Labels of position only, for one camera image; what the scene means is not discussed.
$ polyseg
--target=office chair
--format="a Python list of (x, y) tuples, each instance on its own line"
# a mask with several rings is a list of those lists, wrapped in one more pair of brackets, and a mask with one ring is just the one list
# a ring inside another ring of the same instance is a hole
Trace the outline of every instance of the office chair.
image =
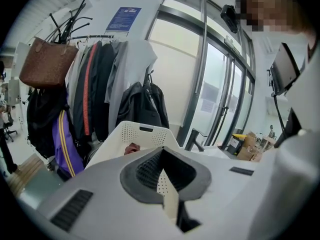
[(18, 132), (16, 130), (9, 130), (9, 127), (11, 127), (14, 124), (14, 119), (12, 118), (10, 112), (8, 112), (7, 115), (8, 115), (8, 122), (5, 122), (3, 124), (4, 136), (6, 140), (10, 138), (11, 142), (14, 142), (14, 139), (11, 137), (10, 134), (13, 134), (13, 133), (18, 134)]

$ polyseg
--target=wooden floor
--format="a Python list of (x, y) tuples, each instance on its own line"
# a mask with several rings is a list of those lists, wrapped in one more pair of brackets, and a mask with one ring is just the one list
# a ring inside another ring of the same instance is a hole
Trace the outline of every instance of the wooden floor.
[(33, 154), (10, 175), (7, 183), (16, 198), (42, 167), (45, 167), (44, 162), (36, 154)]

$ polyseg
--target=brown leather handbag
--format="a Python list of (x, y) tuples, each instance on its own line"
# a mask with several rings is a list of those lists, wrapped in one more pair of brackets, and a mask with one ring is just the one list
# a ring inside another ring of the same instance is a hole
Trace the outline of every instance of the brown leather handbag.
[(78, 49), (67, 44), (47, 42), (35, 37), (20, 72), (20, 80), (36, 89), (61, 87)]

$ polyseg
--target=white plastic basket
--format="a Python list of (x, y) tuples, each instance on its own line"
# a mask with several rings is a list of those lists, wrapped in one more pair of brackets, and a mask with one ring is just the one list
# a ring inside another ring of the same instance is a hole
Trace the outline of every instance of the white plastic basket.
[[(137, 122), (123, 121), (104, 141), (86, 168), (109, 159), (123, 156), (126, 147), (131, 143), (139, 145), (140, 150), (162, 146), (166, 146), (174, 151), (180, 150), (173, 133), (169, 129)], [(179, 196), (164, 170), (159, 177), (157, 192), (163, 195), (164, 211), (175, 224)]]

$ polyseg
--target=purple bag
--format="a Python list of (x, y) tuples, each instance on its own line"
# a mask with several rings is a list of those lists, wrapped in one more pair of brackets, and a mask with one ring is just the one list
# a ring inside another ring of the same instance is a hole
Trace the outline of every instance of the purple bag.
[(58, 118), (53, 121), (52, 137), (57, 164), (66, 172), (69, 172), (71, 177), (82, 172), (84, 170), (83, 161), (69, 131), (68, 115), (65, 110), (62, 110)]

